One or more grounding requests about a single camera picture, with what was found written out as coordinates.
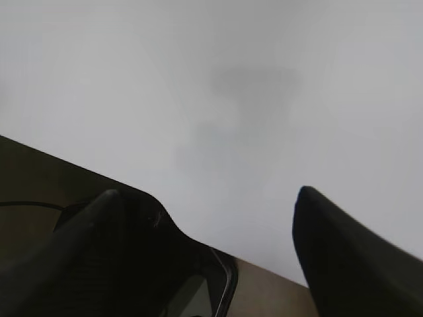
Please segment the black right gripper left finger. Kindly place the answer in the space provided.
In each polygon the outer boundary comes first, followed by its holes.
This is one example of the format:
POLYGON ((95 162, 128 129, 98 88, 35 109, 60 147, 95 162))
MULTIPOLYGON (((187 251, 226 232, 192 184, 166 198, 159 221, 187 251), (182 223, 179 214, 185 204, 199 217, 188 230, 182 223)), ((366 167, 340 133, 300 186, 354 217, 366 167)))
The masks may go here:
POLYGON ((2 316, 116 316, 124 204, 108 190, 1 271, 2 316))

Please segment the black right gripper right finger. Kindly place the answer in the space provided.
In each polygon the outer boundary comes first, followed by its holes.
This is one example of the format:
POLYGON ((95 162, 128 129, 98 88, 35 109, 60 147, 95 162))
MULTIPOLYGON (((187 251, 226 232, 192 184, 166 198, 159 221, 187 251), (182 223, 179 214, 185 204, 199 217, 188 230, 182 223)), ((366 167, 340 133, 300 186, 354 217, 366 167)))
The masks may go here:
POLYGON ((299 191, 292 237, 319 316, 422 315, 422 261, 311 186, 299 191))

